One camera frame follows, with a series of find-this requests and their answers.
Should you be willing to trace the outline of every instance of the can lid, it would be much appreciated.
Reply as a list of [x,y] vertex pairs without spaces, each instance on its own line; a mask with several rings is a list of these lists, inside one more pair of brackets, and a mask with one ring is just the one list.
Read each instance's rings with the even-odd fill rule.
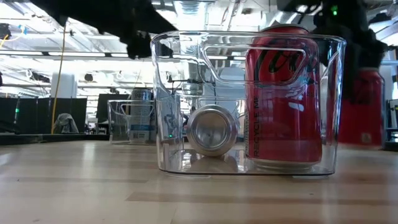
[[220,156],[235,144],[238,129],[235,119],[225,108],[206,105],[189,118],[187,138],[193,148],[205,156]]
[[265,32],[267,30],[281,28],[281,27],[298,27],[298,28],[302,28],[302,29],[306,30],[307,32],[310,32],[305,26],[300,25],[300,24],[278,24],[278,25],[266,27],[266,28],[260,30],[260,32]]

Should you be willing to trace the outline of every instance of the desk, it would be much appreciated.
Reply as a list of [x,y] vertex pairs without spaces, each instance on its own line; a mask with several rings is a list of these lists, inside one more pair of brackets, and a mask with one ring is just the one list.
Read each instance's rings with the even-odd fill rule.
[[341,149],[324,179],[181,178],[154,146],[0,147],[0,223],[396,224],[398,153]]

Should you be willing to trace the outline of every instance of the red can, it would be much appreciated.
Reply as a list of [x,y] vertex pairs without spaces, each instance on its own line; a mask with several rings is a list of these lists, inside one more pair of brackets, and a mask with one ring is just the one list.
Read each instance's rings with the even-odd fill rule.
[[362,68],[352,96],[343,96],[338,141],[382,149],[384,145],[384,79],[376,68]]
[[[309,34],[290,24],[264,32]],[[259,166],[310,167],[322,157],[318,45],[310,39],[261,37],[253,47],[261,46],[305,54],[248,51],[246,80],[254,82],[246,87],[246,156]]]

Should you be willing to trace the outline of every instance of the clear plastic container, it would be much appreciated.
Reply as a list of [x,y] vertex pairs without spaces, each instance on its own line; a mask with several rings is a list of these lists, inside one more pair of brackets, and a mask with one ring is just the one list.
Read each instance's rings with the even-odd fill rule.
[[159,169],[333,174],[345,45],[270,32],[158,35],[151,47]]
[[154,108],[154,100],[109,100],[110,143],[155,143],[156,116]]

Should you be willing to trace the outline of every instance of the black monitor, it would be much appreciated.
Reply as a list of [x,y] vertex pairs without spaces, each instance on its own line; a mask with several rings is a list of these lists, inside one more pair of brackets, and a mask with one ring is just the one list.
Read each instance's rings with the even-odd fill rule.
[[99,94],[96,117],[102,123],[108,120],[108,100],[126,100],[129,94]]
[[[0,98],[0,133],[50,134],[53,103],[53,98]],[[86,107],[86,98],[58,98],[55,119],[68,113],[75,120],[79,132],[83,133]]]

